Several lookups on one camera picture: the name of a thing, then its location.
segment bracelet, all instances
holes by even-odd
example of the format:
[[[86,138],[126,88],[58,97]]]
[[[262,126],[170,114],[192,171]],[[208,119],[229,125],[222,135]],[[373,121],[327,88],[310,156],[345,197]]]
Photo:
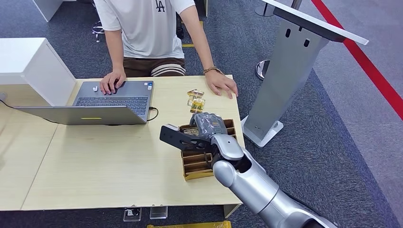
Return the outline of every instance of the bracelet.
[[[220,74],[222,74],[222,75],[225,75],[222,71],[220,71],[220,69],[218,69],[218,68],[215,67],[215,66],[212,66],[212,67],[210,67],[210,68],[208,68],[208,69],[203,70],[203,74],[206,75],[206,73],[209,72],[209,71],[211,71],[211,70],[215,70],[215,71],[217,71],[218,73],[220,73]]]

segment robotic arm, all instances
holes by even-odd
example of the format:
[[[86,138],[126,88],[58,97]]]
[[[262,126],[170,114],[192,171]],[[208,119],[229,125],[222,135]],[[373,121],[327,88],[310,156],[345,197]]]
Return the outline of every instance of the robotic arm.
[[[161,128],[160,140],[182,151],[212,152],[211,166],[216,179],[258,214],[269,228],[336,228],[281,191],[233,137],[215,134],[205,139],[184,134],[168,124]]]

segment brown shorts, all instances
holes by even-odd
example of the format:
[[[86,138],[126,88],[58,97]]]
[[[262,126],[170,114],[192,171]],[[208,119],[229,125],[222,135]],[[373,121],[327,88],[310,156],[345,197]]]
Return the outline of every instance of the brown shorts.
[[[129,58],[124,57],[126,77],[183,76],[186,73],[183,58]]]

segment laptop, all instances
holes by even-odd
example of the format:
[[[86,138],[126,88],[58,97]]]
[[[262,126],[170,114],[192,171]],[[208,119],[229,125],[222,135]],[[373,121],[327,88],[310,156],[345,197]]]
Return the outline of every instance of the laptop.
[[[126,81],[115,94],[94,92],[99,82],[83,82],[73,106],[15,107],[65,125],[146,124],[153,81]]]

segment white t-shirt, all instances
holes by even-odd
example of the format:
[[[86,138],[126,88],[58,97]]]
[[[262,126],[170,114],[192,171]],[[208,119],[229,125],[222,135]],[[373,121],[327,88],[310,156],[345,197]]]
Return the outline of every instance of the white t-shirt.
[[[106,31],[122,29],[125,57],[184,58],[176,36],[179,14],[194,0],[94,0]]]

